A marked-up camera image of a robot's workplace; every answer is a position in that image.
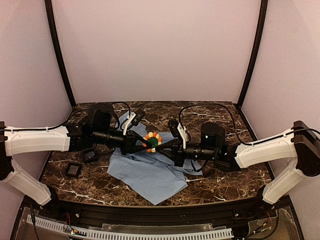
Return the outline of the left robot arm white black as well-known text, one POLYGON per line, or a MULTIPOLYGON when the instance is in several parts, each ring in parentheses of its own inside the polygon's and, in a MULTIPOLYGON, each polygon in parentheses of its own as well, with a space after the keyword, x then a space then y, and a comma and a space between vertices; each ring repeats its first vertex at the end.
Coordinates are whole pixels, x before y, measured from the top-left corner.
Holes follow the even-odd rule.
POLYGON ((138 133, 128 130, 136 126, 143 112, 129 112, 128 118, 119 130, 111 126, 117 115, 112 105, 93 104, 79 123, 66 121, 58 126, 42 128, 6 127, 0 123, 0 180, 30 197, 40 206, 52 200, 53 190, 39 182, 18 163, 14 155, 33 152, 78 152, 90 149, 94 144, 118 148, 125 154, 133 154, 152 148, 152 144, 138 133))

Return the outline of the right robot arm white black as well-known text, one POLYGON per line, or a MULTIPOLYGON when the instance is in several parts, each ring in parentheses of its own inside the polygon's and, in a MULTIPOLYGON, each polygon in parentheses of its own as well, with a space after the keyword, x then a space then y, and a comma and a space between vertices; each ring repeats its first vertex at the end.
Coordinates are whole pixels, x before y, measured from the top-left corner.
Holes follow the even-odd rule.
POLYGON ((171 159, 176 166, 185 160, 213 161, 224 172, 236 172, 250 166, 278 159, 290 159, 290 164, 260 190, 260 200, 275 204, 283 195, 308 177, 320 174, 320 139, 315 130, 303 121, 278 135, 249 143, 228 145, 225 129, 214 122, 202 124, 200 142, 187 142, 186 130, 175 120, 168 123, 174 139, 156 147, 156 151, 171 159))

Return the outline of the light blue shirt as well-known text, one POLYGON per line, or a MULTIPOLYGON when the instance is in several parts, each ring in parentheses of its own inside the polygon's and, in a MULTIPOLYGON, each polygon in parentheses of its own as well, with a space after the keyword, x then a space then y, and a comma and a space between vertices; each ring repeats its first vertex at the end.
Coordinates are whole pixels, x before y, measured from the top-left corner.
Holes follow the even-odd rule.
POLYGON ((185 174, 201 176, 200 165, 186 159, 182 167, 158 152, 121 154, 116 148, 109 159, 107 173, 124 182, 153 205, 171 198, 188 187, 185 174))

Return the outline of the plush sunflower brooch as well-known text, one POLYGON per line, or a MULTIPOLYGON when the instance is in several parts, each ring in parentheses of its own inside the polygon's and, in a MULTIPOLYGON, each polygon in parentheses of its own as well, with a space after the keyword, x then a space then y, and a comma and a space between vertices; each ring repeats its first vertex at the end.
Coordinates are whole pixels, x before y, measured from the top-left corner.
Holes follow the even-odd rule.
POLYGON ((162 137, 157 132, 149 132, 143 139, 151 144, 151 148, 147 149, 148 153, 155 153, 156 147, 162 144, 162 137))

